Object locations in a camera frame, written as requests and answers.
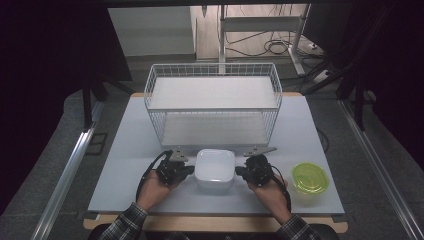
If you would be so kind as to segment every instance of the gray carpet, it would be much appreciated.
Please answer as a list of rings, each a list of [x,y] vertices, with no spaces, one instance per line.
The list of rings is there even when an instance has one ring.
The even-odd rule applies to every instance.
[[[293,69],[280,64],[280,77],[293,77]],[[135,59],[129,62],[129,66],[134,82],[123,84],[142,91],[149,63],[140,63]],[[298,79],[288,79],[283,80],[282,84],[298,82]],[[93,142],[87,149],[89,154],[81,162],[49,239],[86,239],[90,233],[82,226],[83,215],[129,99],[128,94],[108,84],[106,87],[109,98],[105,101],[101,120],[95,131],[97,140],[106,136],[104,148],[101,151],[100,146]],[[291,91],[297,87],[291,85],[285,90]],[[329,139],[330,146],[326,156],[349,222],[349,230],[340,234],[340,238],[408,239],[335,99],[336,87],[337,83],[308,96],[308,103],[315,124]],[[65,102],[64,115],[55,134],[8,209],[0,217],[1,239],[30,238],[81,133],[82,119],[81,94],[78,92]],[[424,191],[422,187],[418,187],[424,185],[423,171],[382,126],[370,106],[364,109],[364,123],[366,133],[381,154],[391,177],[416,214],[417,220],[424,223]]]

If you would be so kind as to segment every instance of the forearm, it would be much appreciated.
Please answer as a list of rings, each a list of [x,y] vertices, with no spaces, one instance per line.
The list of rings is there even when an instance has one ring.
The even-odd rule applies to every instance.
[[[288,222],[277,231],[281,239],[319,240],[321,237],[299,216],[293,215]]]
[[[147,212],[137,204],[122,212],[118,218],[107,228],[100,239],[134,239],[141,231]]]

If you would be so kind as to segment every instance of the white table surface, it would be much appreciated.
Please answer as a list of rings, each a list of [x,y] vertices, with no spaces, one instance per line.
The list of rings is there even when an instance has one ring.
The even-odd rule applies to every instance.
[[[283,97],[269,146],[278,148],[267,153],[266,157],[289,182],[293,213],[304,216],[344,213],[305,97]],[[142,174],[163,150],[167,149],[162,149],[159,144],[145,109],[144,98],[131,97],[88,211],[116,213],[126,210],[135,201]],[[195,165],[197,150],[182,150],[188,153],[187,165]],[[240,154],[240,149],[228,150],[236,152],[237,166],[244,165],[247,158]],[[304,161],[321,166],[330,180],[328,189],[312,198],[298,193],[291,177],[291,169]],[[240,176],[235,176],[228,191],[211,193],[198,186],[194,174],[188,176],[151,213],[224,216],[269,214]]]

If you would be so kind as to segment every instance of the white shelf unit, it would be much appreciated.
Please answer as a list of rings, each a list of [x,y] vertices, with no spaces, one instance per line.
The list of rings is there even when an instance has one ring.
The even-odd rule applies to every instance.
[[[267,146],[282,91],[272,63],[153,65],[145,105],[162,146]]]

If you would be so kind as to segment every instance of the person's hand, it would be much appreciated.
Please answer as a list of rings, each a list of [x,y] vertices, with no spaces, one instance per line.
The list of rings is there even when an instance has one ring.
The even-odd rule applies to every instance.
[[[156,171],[152,170],[144,181],[137,204],[148,212],[152,207],[165,200],[172,189],[177,186],[178,184],[166,186],[159,180]]]
[[[280,176],[275,175],[275,177],[278,180],[283,181]],[[271,180],[269,183],[261,187],[249,182],[247,185],[249,186],[249,189],[255,193],[262,205],[271,212],[280,224],[284,224],[290,220],[292,215],[287,209],[287,200],[277,183]]]

